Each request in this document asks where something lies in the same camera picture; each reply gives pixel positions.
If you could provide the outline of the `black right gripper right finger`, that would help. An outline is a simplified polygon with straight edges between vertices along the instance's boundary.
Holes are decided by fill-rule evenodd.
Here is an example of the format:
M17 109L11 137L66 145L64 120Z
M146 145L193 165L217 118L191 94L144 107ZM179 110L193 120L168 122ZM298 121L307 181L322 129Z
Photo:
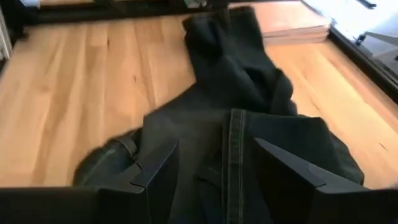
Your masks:
M398 224L398 189L370 190L259 138L254 168L275 224Z

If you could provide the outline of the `black jeans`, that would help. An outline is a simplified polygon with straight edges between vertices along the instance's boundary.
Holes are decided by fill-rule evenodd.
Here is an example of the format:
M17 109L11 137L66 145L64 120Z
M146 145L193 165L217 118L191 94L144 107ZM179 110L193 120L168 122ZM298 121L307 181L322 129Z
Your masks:
M254 134L357 184L364 174L324 120L300 115L291 81L264 51L254 9L185 19L196 82L148 114L141 128L110 139L76 168L75 185L102 184L166 138L180 169L171 208L178 224L271 224L253 171L240 171Z

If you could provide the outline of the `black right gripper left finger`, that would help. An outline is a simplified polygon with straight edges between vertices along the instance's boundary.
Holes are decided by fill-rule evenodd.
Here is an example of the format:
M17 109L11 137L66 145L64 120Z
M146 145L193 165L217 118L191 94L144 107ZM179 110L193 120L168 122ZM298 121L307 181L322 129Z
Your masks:
M103 185L0 188L0 224L167 224L178 168L171 139Z

